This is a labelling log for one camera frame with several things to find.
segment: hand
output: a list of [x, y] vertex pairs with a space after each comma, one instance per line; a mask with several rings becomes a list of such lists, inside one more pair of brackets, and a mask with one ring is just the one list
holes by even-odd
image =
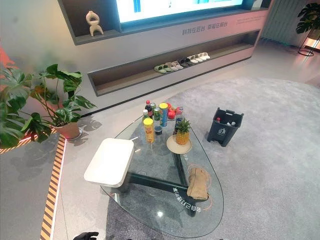
[[97, 231], [91, 231], [91, 232], [83, 232], [79, 236], [76, 236], [73, 240], [97, 240], [96, 237], [92, 236], [98, 236], [99, 233]]

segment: tv screen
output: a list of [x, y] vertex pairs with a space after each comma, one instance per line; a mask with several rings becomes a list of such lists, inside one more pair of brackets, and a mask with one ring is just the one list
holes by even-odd
[[243, 0], [116, 0], [120, 23], [241, 5]]

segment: white sculpture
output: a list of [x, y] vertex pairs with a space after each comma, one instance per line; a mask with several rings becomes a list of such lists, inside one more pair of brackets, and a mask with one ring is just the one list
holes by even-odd
[[93, 11], [89, 11], [85, 16], [86, 22], [90, 25], [90, 35], [94, 35], [94, 31], [99, 31], [101, 34], [104, 34], [101, 26], [99, 25], [100, 18]]

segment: bin handle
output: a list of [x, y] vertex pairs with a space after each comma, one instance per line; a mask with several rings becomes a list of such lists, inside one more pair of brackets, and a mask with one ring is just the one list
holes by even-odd
[[227, 109], [225, 110], [225, 113], [229, 115], [233, 115], [235, 112]]

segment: beige cloth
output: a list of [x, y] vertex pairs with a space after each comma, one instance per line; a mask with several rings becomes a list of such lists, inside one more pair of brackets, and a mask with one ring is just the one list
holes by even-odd
[[192, 168], [189, 176], [189, 187], [186, 194], [199, 200], [208, 199], [207, 181], [208, 173], [203, 168]]

